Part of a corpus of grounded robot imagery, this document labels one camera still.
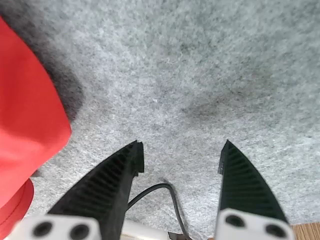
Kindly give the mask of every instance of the wooden floor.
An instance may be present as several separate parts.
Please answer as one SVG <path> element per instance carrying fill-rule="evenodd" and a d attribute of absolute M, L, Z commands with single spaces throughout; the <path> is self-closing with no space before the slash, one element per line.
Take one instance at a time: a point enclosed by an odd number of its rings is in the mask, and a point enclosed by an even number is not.
<path fill-rule="evenodd" d="M 320 222 L 295 225 L 292 228 L 296 240 L 320 240 Z"/>

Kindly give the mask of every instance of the gray carpet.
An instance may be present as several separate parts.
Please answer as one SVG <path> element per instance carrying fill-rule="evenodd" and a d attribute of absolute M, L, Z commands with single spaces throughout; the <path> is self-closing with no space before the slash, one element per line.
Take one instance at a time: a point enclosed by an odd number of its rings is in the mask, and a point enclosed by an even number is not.
<path fill-rule="evenodd" d="M 292 224 L 320 220 L 318 0 L 1 0 L 51 75 L 69 144 L 32 177 L 43 214 L 87 171 L 138 139 L 132 196 L 172 183 L 194 239 L 213 235 L 230 139 Z M 158 190 L 127 218 L 180 232 Z"/>

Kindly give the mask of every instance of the screw hole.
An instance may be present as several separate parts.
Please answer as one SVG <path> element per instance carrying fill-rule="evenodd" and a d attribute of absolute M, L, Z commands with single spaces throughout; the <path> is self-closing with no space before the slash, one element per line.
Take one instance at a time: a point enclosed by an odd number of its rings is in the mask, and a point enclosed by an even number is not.
<path fill-rule="evenodd" d="M 85 224 L 79 224 L 72 228 L 70 237 L 72 240 L 83 240 L 89 235 L 89 227 Z"/>
<path fill-rule="evenodd" d="M 239 228 L 243 228 L 245 226 L 245 222 L 236 215 L 227 216 L 225 218 L 225 222 Z"/>
<path fill-rule="evenodd" d="M 33 235 L 35 237 L 43 237 L 50 233 L 52 229 L 52 223 L 49 221 L 44 221 L 42 223 L 39 223 L 34 229 L 33 229 Z"/>
<path fill-rule="evenodd" d="M 270 224 L 270 225 L 267 225 L 265 227 L 265 231 L 268 233 L 268 234 L 271 234 L 273 236 L 276 236 L 276 237 L 279 237 L 279 238 L 284 238 L 286 237 L 286 233 L 285 231 L 277 226 L 277 225 L 273 225 L 273 224 Z"/>

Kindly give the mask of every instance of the red object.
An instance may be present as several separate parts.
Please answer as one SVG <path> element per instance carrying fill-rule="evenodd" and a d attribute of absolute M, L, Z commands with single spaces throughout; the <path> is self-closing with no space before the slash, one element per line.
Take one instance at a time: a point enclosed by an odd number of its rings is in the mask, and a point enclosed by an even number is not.
<path fill-rule="evenodd" d="M 48 74 L 0 17 L 0 240 L 29 208 L 34 193 L 29 177 L 70 134 Z"/>

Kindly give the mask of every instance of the ribbed rubber pad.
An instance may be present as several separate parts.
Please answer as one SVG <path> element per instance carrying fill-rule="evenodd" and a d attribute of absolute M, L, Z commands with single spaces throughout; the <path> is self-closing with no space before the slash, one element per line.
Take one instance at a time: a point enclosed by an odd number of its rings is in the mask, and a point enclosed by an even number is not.
<path fill-rule="evenodd" d="M 48 214 L 95 218 L 102 239 L 119 240 L 133 177 L 143 171 L 143 144 L 134 141 L 86 174 Z"/>
<path fill-rule="evenodd" d="M 265 180 L 247 157 L 226 141 L 220 157 L 223 174 L 219 209 L 236 209 L 288 222 Z"/>

